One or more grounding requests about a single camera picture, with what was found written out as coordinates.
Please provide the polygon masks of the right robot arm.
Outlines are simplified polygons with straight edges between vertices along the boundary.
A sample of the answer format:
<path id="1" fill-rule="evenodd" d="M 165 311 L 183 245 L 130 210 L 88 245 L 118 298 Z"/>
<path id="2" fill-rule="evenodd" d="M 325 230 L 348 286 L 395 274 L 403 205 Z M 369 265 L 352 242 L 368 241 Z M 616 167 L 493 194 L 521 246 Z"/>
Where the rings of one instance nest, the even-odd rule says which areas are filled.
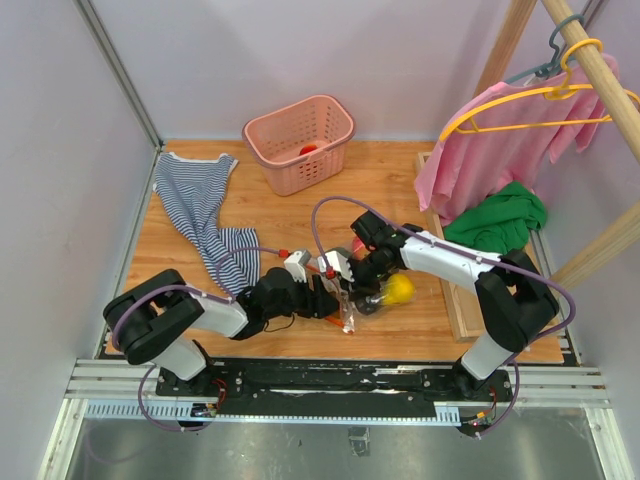
<path id="1" fill-rule="evenodd" d="M 453 389 L 463 399 L 486 392 L 494 372 L 533 343 L 559 312 L 548 284 L 521 250 L 475 251 L 416 225 L 392 225 L 372 212 L 358 217 L 351 230 L 368 251 L 351 262 L 357 292 L 406 270 L 434 275 L 476 296 L 485 332 L 453 367 Z"/>

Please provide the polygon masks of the fake red-yellow mango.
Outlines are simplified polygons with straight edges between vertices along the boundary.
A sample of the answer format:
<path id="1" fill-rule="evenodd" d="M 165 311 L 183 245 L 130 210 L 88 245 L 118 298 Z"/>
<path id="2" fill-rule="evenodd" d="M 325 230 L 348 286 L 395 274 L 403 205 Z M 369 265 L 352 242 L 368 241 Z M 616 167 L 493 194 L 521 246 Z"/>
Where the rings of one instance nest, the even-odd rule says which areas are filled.
<path id="1" fill-rule="evenodd" d="M 304 156 L 307 155 L 315 150 L 317 150 L 318 147 L 315 144 L 307 144 L 305 146 L 303 146 L 300 151 L 299 151 L 299 155 L 300 156 Z"/>

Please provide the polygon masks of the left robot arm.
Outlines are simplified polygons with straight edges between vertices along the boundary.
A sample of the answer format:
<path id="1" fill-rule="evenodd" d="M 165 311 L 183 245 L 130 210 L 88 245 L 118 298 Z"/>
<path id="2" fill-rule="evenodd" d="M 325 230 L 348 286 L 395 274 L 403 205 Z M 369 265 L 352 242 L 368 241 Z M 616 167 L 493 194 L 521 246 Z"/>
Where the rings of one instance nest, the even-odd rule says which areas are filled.
<path id="1" fill-rule="evenodd" d="M 276 317 L 323 319 L 338 313 L 340 300 L 318 274 L 300 281 L 274 267 L 256 285 L 233 299 L 201 291 L 167 269 L 111 300 L 103 318 L 114 348 L 129 364 L 152 363 L 179 378 L 190 394 L 207 393 L 214 371 L 205 354 L 188 340 L 189 329 L 206 330 L 232 340 L 245 340 L 264 331 Z"/>

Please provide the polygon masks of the clear zip top bag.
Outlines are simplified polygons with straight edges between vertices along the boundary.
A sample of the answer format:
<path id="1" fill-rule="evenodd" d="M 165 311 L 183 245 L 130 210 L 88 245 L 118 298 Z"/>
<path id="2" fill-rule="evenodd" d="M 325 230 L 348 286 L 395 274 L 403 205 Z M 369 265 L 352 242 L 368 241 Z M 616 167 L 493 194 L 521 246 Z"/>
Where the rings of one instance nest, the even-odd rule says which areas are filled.
<path id="1" fill-rule="evenodd" d="M 348 255 L 349 255 L 349 263 L 351 265 L 351 259 L 353 258 L 351 246 L 350 247 L 337 247 L 337 248 L 334 248 L 334 249 L 341 249 L 341 250 L 346 251 L 348 253 Z M 373 253 L 373 252 L 367 249 L 367 254 L 364 257 L 369 255 L 370 253 Z M 394 268 L 390 272 L 390 276 L 395 274 L 395 273 L 401 273 L 401 272 L 397 268 Z M 382 291 L 382 288 L 383 288 L 384 284 L 386 283 L 387 279 L 382 281 L 382 283 L 381 283 L 381 291 Z M 375 314 L 370 315 L 370 316 L 364 316 L 364 315 L 361 315 L 356 310 L 356 307 L 355 307 L 355 300 L 356 299 L 352 296 L 352 293 L 351 293 L 351 287 L 352 287 L 352 282 L 353 281 L 352 282 L 347 282 L 346 280 L 341 279 L 339 276 L 335 276 L 333 279 L 323 278 L 322 281 L 323 281 L 325 287 L 332 294 L 334 294 L 337 298 L 339 298 L 340 301 L 341 301 L 340 313 L 338 315 L 336 315 L 336 316 L 330 316 L 330 317 L 328 317 L 328 319 L 331 320 L 336 325 L 340 325 L 342 330 L 347 334 L 352 334 L 352 333 L 355 332 L 356 323 L 357 323 L 358 320 L 364 319 L 365 317 L 380 316 L 385 310 L 388 310 L 389 308 L 396 307 L 396 306 L 401 306 L 401 305 L 384 306 L 380 311 L 376 312 Z"/>

